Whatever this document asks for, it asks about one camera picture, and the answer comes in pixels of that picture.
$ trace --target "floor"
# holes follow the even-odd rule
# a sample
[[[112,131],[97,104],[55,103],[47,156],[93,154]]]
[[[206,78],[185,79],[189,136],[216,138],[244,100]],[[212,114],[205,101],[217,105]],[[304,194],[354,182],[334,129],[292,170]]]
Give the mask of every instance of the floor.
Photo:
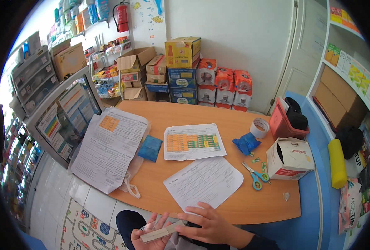
[[[115,217],[122,210],[137,211],[146,220],[150,217],[151,212],[117,201],[68,174],[49,155],[42,160],[46,164],[32,204],[29,234],[41,240],[47,250],[60,249],[63,219],[71,197],[116,230]]]

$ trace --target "yellow cylinder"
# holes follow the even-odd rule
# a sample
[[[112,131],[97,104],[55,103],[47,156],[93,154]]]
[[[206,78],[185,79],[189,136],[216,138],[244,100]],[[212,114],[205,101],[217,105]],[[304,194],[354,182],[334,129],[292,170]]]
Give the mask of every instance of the yellow cylinder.
[[[333,139],[328,143],[329,161],[331,163],[332,187],[339,189],[347,182],[345,157],[339,139]]]

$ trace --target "blue cardboard box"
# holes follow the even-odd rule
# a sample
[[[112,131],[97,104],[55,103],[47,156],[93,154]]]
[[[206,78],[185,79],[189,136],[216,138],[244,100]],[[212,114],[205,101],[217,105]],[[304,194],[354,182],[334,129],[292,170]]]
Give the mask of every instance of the blue cardboard box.
[[[197,89],[196,69],[198,63],[193,68],[172,68],[168,70],[168,82],[171,88],[190,88]]]
[[[197,90],[190,88],[170,88],[171,102],[197,104]]]
[[[150,92],[168,93],[168,83],[146,82],[146,87]]]

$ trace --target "drawer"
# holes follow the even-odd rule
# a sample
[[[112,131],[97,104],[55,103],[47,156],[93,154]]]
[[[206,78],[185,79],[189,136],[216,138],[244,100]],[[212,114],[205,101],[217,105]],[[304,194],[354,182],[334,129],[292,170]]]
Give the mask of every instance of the drawer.
[[[24,110],[27,115],[32,114],[42,103],[42,101],[58,86],[56,74],[52,74],[46,81],[41,84],[24,102]]]
[[[52,74],[54,74],[54,69],[52,62],[50,61],[49,64],[45,64],[44,67],[29,78],[27,83],[23,84],[17,91],[21,102],[24,103],[27,98]]]
[[[13,83],[16,90],[26,83],[37,71],[50,62],[47,46],[43,46],[42,50],[30,56],[23,64],[12,72]]]

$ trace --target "white door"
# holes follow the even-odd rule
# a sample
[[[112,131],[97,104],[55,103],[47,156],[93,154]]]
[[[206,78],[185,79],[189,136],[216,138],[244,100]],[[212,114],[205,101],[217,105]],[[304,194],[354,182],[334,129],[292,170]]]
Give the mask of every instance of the white door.
[[[272,112],[274,101],[288,90],[307,95],[324,51],[327,8],[323,5],[326,6],[326,1],[295,1],[297,13],[291,51],[275,98],[268,105],[266,113]]]

